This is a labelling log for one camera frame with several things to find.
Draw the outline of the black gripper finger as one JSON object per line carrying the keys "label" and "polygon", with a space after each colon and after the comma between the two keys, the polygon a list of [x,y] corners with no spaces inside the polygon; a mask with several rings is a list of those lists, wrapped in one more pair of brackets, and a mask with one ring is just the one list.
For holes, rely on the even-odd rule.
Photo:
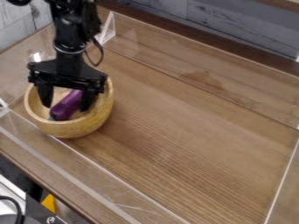
{"label": "black gripper finger", "polygon": [[93,103],[97,92],[93,88],[87,88],[83,90],[81,102],[80,102],[80,111],[88,111],[89,106]]}
{"label": "black gripper finger", "polygon": [[37,84],[37,93],[41,100],[41,105],[47,108],[52,106],[53,86],[45,83]]}

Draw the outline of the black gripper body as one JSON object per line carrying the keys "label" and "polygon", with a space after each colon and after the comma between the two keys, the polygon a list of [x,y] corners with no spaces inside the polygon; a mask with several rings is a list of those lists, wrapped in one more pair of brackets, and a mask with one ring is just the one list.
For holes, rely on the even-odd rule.
{"label": "black gripper body", "polygon": [[28,81],[72,89],[91,88],[97,94],[104,92],[108,76],[89,66],[83,53],[67,54],[56,52],[56,58],[40,62],[29,62]]}

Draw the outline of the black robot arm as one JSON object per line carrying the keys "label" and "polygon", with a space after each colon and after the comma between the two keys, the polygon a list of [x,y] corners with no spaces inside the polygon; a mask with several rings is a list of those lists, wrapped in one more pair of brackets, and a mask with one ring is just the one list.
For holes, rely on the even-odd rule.
{"label": "black robot arm", "polygon": [[[108,76],[96,67],[104,59],[104,50],[95,36],[100,33],[101,21],[95,0],[44,0],[51,6],[55,25],[52,46],[56,58],[29,62],[28,81],[36,86],[41,104],[52,105],[53,88],[69,88],[83,91],[80,110],[87,111],[99,94],[104,93]],[[93,42],[100,59],[87,64],[83,55],[87,43]]]}

